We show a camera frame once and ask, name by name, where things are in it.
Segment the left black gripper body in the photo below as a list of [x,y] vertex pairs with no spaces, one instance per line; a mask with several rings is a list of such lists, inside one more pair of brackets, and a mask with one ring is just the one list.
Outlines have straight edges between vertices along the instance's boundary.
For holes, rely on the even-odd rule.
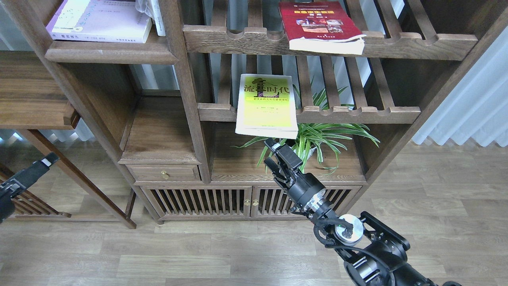
[[21,187],[18,181],[6,181],[1,184],[0,190],[0,222],[10,217],[14,211],[15,206],[12,203],[12,197],[17,190]]

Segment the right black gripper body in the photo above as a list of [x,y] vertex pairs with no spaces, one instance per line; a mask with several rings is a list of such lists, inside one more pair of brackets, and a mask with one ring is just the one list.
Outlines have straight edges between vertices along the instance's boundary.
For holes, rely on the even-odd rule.
[[325,186],[311,173],[303,174],[303,161],[288,145],[274,145],[274,181],[294,203],[290,212],[306,217],[331,217],[331,203],[324,198]]

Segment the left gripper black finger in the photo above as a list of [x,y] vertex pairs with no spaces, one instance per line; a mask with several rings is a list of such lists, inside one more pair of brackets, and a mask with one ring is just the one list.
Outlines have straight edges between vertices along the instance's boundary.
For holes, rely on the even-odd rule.
[[49,168],[59,160],[55,153],[49,153],[42,160],[35,161],[30,167],[21,170],[10,178],[11,191],[25,191],[31,187]]

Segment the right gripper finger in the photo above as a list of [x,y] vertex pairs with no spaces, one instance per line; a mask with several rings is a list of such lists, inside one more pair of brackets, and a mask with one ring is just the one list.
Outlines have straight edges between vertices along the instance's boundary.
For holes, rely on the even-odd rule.
[[287,183],[287,174],[286,174],[286,166],[283,164],[281,165],[281,162],[275,162],[272,158],[267,158],[264,160],[264,163],[266,167],[268,167],[269,170],[271,170],[274,181],[278,184],[286,184]]
[[264,141],[265,146],[269,150],[268,157],[278,156],[279,149],[283,146],[283,143],[276,141],[274,138],[267,138]]

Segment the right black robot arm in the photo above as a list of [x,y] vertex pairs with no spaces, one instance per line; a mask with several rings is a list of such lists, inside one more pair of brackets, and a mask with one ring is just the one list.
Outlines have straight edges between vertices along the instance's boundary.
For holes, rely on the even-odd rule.
[[265,145],[277,158],[267,158],[265,165],[294,203],[291,212],[310,219],[316,239],[344,260],[355,285],[434,285],[408,263],[410,243],[403,236],[365,211],[360,217],[337,215],[325,198],[325,186],[313,174],[301,172],[303,162],[288,145],[272,138]]

